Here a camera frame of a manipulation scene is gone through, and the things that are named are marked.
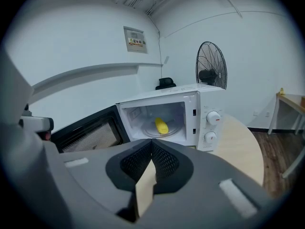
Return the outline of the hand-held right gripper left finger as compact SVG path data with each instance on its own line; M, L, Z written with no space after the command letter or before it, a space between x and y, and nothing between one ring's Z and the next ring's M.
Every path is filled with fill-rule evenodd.
M135 185L151 161L151 139L60 156L81 188L110 212L129 221L138 217Z

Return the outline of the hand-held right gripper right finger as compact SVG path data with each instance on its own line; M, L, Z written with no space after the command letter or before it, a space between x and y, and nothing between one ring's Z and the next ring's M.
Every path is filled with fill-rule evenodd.
M271 203L248 175L213 154L154 139L151 210L165 220L247 219Z

